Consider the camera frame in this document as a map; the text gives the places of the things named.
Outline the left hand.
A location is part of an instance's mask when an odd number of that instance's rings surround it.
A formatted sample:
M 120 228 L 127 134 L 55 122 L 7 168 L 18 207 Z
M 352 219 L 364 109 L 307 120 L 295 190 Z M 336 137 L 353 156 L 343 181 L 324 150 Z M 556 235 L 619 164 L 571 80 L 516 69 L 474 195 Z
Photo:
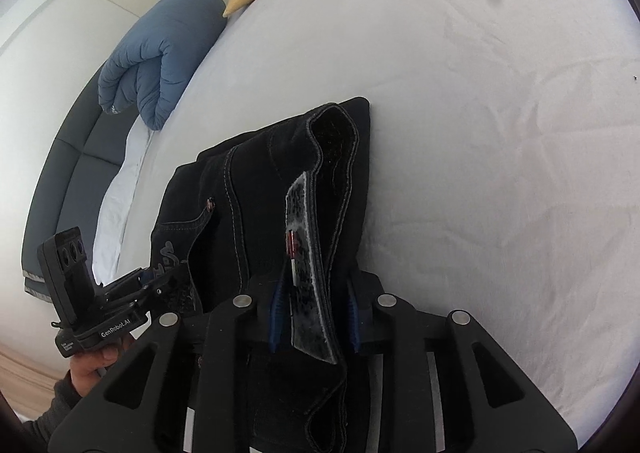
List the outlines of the left hand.
M 114 365 L 135 341 L 134 336 L 127 334 L 117 345 L 112 343 L 100 350 L 73 355 L 70 358 L 70 382 L 78 395 L 88 395 L 101 381 L 101 369 Z

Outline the dark grey sleeve forearm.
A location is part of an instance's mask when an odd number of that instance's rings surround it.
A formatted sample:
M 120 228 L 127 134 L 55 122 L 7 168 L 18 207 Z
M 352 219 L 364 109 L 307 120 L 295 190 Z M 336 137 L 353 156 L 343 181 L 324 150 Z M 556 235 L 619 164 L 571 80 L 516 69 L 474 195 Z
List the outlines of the dark grey sleeve forearm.
M 54 385 L 54 397 L 50 407 L 34 421 L 24 421 L 22 424 L 29 441 L 41 451 L 47 451 L 55 430 L 70 415 L 80 400 L 81 395 L 73 385 L 72 374 L 67 371 L 61 381 Z

